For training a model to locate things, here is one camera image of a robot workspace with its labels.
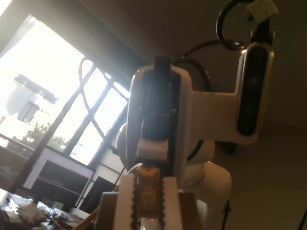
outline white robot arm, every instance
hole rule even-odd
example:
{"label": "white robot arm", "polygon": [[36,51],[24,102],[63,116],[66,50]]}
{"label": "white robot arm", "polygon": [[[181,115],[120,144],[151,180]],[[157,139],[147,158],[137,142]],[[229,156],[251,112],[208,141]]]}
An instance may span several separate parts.
{"label": "white robot arm", "polygon": [[[210,162],[213,141],[252,144],[257,139],[273,59],[272,35],[267,29],[262,23],[242,53],[234,93],[193,91],[189,73],[165,57],[137,70],[131,82],[127,124],[118,136],[120,158],[134,175],[122,176],[114,221],[103,229],[134,229],[137,218],[157,219],[165,230],[216,227],[230,198],[232,181],[226,169]],[[197,140],[205,141],[187,162],[189,148]],[[179,188],[194,196],[178,194]],[[106,222],[104,211],[109,206],[104,200],[106,195],[97,226]],[[206,204],[201,221],[187,212],[193,213],[195,200]]]}

